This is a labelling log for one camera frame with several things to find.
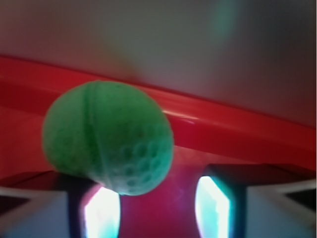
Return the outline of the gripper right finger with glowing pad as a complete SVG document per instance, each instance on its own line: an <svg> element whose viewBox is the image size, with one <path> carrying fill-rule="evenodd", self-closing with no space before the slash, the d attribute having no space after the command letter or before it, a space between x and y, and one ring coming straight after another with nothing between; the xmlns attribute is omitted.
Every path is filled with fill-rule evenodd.
<svg viewBox="0 0 317 238"><path fill-rule="evenodd" d="M209 164L195 215L203 238L314 238L315 171L291 164Z"/></svg>

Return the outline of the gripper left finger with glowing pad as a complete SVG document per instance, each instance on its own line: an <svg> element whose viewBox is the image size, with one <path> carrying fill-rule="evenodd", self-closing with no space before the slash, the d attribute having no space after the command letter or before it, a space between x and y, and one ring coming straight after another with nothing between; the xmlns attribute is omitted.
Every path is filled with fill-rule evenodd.
<svg viewBox="0 0 317 238"><path fill-rule="evenodd" d="M2 238L116 238L118 193L54 171L0 180Z"/></svg>

